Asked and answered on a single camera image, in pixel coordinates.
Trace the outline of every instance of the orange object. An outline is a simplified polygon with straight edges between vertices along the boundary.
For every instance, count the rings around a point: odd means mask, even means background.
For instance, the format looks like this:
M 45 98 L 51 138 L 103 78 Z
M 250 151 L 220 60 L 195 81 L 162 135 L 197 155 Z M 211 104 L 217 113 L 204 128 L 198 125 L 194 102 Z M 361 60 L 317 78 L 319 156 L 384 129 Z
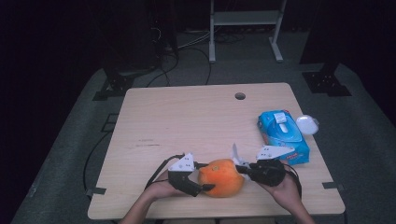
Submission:
M 199 169 L 198 182 L 216 185 L 205 193 L 215 198 L 234 196 L 244 185 L 245 178 L 235 168 L 232 160 L 223 159 L 210 162 L 206 167 Z

